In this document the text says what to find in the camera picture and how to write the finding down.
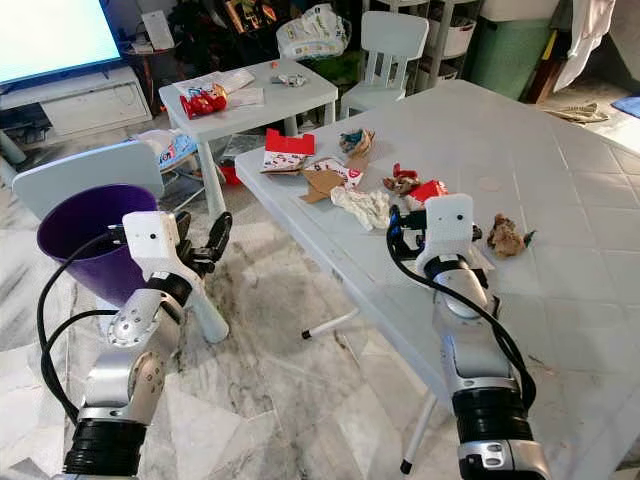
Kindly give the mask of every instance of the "white tiled tabletop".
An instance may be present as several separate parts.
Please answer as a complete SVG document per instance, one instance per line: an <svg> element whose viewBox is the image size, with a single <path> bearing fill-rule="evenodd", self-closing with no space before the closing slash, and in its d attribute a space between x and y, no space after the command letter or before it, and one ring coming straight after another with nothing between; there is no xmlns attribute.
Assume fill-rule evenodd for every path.
<svg viewBox="0 0 640 480"><path fill-rule="evenodd" d="M340 155L353 128L376 132L362 190L400 162L472 195L485 235L500 211L538 230L522 255L494 259L490 282L538 383L530 420L553 478L607 478L640 432L640 158L462 81L317 130L317 155ZM243 183L447 402L430 293L395 268L384 232L306 204L304 178L261 175L262 156L236 159Z"/></svg>

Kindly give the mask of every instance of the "tv stand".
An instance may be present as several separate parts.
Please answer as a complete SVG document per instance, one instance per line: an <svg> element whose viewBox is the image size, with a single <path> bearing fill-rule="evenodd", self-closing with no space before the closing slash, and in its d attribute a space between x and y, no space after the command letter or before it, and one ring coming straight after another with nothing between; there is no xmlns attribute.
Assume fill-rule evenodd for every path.
<svg viewBox="0 0 640 480"><path fill-rule="evenodd" d="M0 95L0 110L40 104L52 128L42 147L70 138L151 120L140 82L131 67L72 76Z"/></svg>

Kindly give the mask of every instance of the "crumpled paper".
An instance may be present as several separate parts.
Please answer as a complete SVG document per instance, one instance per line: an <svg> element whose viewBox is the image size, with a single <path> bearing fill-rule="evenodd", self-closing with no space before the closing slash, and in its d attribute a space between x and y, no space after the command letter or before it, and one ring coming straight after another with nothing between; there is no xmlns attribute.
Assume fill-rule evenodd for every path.
<svg viewBox="0 0 640 480"><path fill-rule="evenodd" d="M371 193L335 187L331 190L331 201L356 216L367 230L389 226L389 195L381 191Z"/></svg>

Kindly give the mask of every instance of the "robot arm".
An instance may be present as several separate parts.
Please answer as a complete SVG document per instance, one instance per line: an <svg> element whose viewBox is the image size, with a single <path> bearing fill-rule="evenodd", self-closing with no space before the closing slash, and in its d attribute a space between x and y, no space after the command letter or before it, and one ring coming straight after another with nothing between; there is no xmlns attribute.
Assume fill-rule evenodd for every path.
<svg viewBox="0 0 640 480"><path fill-rule="evenodd" d="M430 198L424 214L402 217L393 207L389 252L404 273L436 290L433 324L442 340L442 367L457 418L462 478L550 480L542 447L533 440L527 422L529 405L497 341L496 328L501 327L478 313L491 313L495 321L499 300L490 295L484 274L472 270L466 260L472 240L481 236L472 218L472 200L462 194ZM404 242L403 228L422 230L417 249ZM418 275L401 263L412 258ZM516 361L521 359L519 352L515 355ZM535 396L535 385L527 387L529 397Z"/></svg>
<svg viewBox="0 0 640 480"><path fill-rule="evenodd" d="M227 334L227 324L205 296L201 276L213 271L222 255L231 216L225 213L216 221L202 249L190 248L181 238L188 219L180 235L184 223L163 212L135 212L123 219L131 256L147 284L111 319L109 349L89 374L73 445L65 456L67 475L136 475L146 428L164 388L165 365L179 344L185 308L194 308L208 340Z"/></svg>

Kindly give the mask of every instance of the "purple trash bin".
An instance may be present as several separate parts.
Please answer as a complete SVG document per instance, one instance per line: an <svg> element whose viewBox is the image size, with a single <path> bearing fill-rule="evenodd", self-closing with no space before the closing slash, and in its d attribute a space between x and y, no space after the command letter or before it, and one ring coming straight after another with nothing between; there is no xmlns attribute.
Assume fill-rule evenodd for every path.
<svg viewBox="0 0 640 480"><path fill-rule="evenodd" d="M125 214L150 210L157 210L156 199L143 188L124 184L90 188L49 212L38 228L38 246L62 263L84 243L106 232L108 225L122 223ZM126 245L97 245L66 271L117 307L145 285Z"/></svg>

